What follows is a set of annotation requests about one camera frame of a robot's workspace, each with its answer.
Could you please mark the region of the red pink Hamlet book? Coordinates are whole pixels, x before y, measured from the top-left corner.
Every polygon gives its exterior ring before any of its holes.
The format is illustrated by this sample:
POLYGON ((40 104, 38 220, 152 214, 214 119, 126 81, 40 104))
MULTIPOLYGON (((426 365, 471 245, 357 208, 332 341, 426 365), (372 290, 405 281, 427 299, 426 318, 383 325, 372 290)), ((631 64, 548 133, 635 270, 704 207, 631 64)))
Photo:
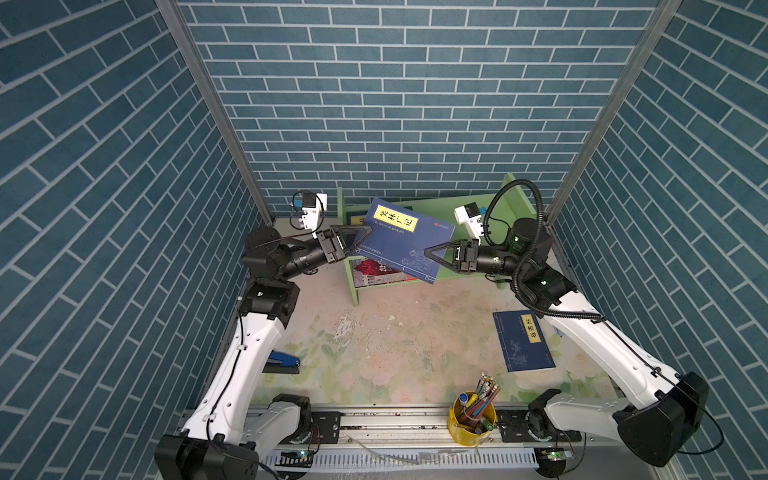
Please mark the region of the red pink Hamlet book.
POLYGON ((372 259, 353 260, 351 262, 353 283, 356 288, 389 285, 410 281, 404 272, 381 264, 372 259))

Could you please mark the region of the blue book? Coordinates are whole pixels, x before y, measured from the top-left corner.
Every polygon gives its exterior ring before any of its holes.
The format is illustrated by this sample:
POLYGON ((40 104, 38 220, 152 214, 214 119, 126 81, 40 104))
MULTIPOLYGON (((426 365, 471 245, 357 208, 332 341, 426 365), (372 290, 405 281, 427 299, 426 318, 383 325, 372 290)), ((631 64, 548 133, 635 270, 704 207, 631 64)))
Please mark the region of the blue book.
POLYGON ((363 220, 371 229, 359 234, 353 251, 416 279, 434 284, 441 266, 425 256, 427 248, 449 243, 455 226, 375 198, 363 220))
POLYGON ((555 362, 537 317, 529 310, 494 312, 493 321, 508 372, 552 370, 555 362))
POLYGON ((345 224, 348 226, 361 226, 364 224, 366 216, 366 211, 347 212, 345 216, 345 224))

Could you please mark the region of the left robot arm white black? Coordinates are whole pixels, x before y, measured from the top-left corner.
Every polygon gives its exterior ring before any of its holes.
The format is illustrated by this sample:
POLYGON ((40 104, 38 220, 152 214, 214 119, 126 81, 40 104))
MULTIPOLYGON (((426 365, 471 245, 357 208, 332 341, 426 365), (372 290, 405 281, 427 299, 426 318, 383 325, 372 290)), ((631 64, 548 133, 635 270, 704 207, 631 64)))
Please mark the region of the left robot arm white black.
POLYGON ((345 259, 371 233, 368 226, 331 226, 305 241, 264 226, 246 239, 242 261, 253 279, 217 373, 202 401, 176 434, 161 438, 154 458, 164 479, 253 479, 272 474, 263 464, 282 441, 311 432, 306 396, 281 394, 252 423, 252 396, 285 333, 300 288, 294 278, 345 259))

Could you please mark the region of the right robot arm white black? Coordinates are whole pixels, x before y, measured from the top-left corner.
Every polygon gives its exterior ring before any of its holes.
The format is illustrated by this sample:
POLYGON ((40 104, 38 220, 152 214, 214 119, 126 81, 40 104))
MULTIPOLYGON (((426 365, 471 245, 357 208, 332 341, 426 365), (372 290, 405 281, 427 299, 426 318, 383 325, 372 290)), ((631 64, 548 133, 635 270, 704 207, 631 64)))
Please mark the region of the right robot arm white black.
POLYGON ((709 385, 694 372, 677 373, 600 314, 548 265, 553 244, 542 222, 520 218, 500 245, 460 240, 428 248, 425 255, 457 273, 510 280, 517 299, 574 341, 624 395, 601 401, 549 389, 528 406, 533 436, 552 440, 565 431, 595 434, 620 441, 639 459, 663 467, 700 427, 709 385))

